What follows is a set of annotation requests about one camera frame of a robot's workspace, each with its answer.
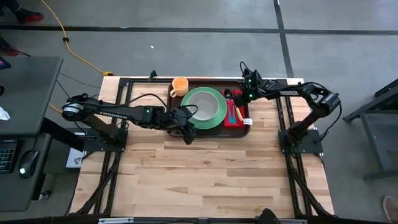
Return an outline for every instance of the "wooden table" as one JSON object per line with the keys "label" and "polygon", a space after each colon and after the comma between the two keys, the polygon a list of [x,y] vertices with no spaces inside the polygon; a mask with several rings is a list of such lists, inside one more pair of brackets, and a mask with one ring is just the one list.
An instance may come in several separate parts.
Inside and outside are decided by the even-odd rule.
{"label": "wooden table", "polygon": [[[99,99],[115,102],[119,78],[104,77]],[[288,78],[287,81],[296,84],[303,80]],[[168,85],[136,83],[132,98],[154,93],[166,101]],[[291,100],[295,119],[306,117],[310,111],[306,102],[301,98]],[[136,105],[161,103],[148,96],[130,106]],[[249,114],[254,124],[247,136],[195,139],[189,146],[165,131],[130,125],[112,216],[252,218],[269,208],[279,218],[294,217],[285,157],[279,151],[276,102],[253,101],[249,104]],[[95,152],[84,160],[71,212],[81,208],[97,187],[103,157],[103,152]],[[311,154],[302,157],[308,187],[324,208],[333,213],[322,163]],[[304,211],[301,190],[298,194]]]}

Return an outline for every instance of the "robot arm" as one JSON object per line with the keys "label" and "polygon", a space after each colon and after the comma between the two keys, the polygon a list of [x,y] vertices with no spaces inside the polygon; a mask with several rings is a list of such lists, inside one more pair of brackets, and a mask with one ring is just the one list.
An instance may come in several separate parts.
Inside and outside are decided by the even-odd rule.
{"label": "robot arm", "polygon": [[298,85],[283,85],[273,80],[263,80],[257,70],[250,71],[247,67],[243,71],[244,83],[242,94],[234,96],[236,106],[242,106],[258,98],[273,100],[281,96],[299,96],[305,99],[311,108],[311,113],[302,121],[295,122],[288,129],[286,140],[292,147],[298,147],[307,135],[307,129],[319,118],[331,114],[341,101],[338,93],[332,93],[322,85],[314,82],[299,83]]}
{"label": "robot arm", "polygon": [[126,119],[142,128],[181,132],[186,144],[191,144],[195,138],[195,128],[188,123],[192,113],[186,107],[167,111],[163,106],[128,107],[128,104],[115,105],[89,98],[85,93],[69,98],[63,106],[62,116],[68,121],[87,124],[97,130],[105,141],[118,141],[120,128],[104,123],[95,114]]}

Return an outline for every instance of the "yellow cable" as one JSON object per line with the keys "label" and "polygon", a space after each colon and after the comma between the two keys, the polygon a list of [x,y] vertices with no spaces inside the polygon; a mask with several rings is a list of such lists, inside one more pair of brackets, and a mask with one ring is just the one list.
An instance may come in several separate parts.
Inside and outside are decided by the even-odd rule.
{"label": "yellow cable", "polygon": [[[43,2],[43,4],[47,7],[47,9],[49,9],[49,11],[53,14],[53,16],[55,17],[55,19],[57,20],[58,24],[60,25],[60,27],[61,27],[61,29],[62,29],[63,36],[64,36],[65,38],[68,38],[68,37],[67,37],[67,33],[65,32],[65,29],[63,28],[63,25],[62,25],[61,21],[58,19],[58,17],[57,17],[57,15],[55,14],[55,12],[51,9],[51,7],[50,7],[47,3],[45,3],[44,0],[42,0],[42,2]],[[104,71],[100,70],[99,68],[97,68],[96,66],[94,66],[92,63],[89,63],[89,62],[86,61],[85,59],[79,57],[77,54],[75,54],[75,53],[70,49],[68,41],[64,40],[64,42],[65,42],[65,44],[67,45],[67,48],[68,48],[69,52],[70,52],[73,56],[75,56],[77,59],[79,59],[79,60],[81,60],[82,62],[85,62],[85,63],[88,64],[89,66],[93,67],[95,70],[99,71],[99,72],[102,73],[104,76],[113,75],[113,72],[104,72]]]}
{"label": "yellow cable", "polygon": [[53,105],[49,104],[49,106],[51,106],[51,108],[53,108],[56,112],[62,113],[62,110],[54,107]]}

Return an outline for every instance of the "mug handle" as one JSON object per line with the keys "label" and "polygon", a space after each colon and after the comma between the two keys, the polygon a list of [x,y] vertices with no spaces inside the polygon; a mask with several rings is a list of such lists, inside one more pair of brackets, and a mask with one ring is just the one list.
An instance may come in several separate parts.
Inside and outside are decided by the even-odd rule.
{"label": "mug handle", "polygon": [[171,96],[172,98],[174,98],[174,97],[177,96],[177,94],[175,93],[175,90],[170,91],[170,96]]}
{"label": "mug handle", "polygon": [[4,93],[5,87],[4,86],[0,86],[0,96]]}

